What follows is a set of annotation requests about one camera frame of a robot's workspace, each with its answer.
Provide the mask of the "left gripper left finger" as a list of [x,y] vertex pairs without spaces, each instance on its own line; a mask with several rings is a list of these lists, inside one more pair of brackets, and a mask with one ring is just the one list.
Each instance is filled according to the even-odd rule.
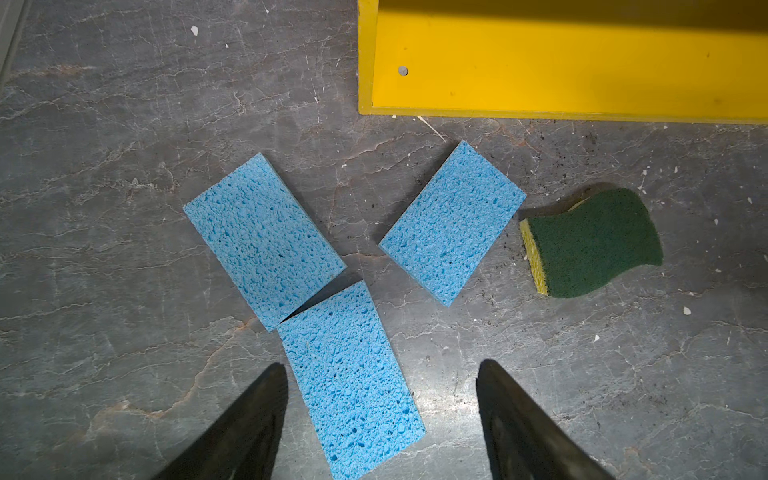
[[284,365],[271,364],[157,479],[269,479],[288,403]]

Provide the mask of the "dark green scourer sponge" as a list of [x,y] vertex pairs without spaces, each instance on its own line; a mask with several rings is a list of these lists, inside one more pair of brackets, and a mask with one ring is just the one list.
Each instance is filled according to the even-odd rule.
[[658,232],[642,199],[626,188],[600,191],[555,215],[520,221],[538,293],[575,298],[643,265],[663,264]]

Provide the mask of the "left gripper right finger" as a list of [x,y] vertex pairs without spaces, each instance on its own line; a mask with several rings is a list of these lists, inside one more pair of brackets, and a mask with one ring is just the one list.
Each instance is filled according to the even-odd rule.
[[502,366],[481,362],[476,394],[494,479],[610,479]]

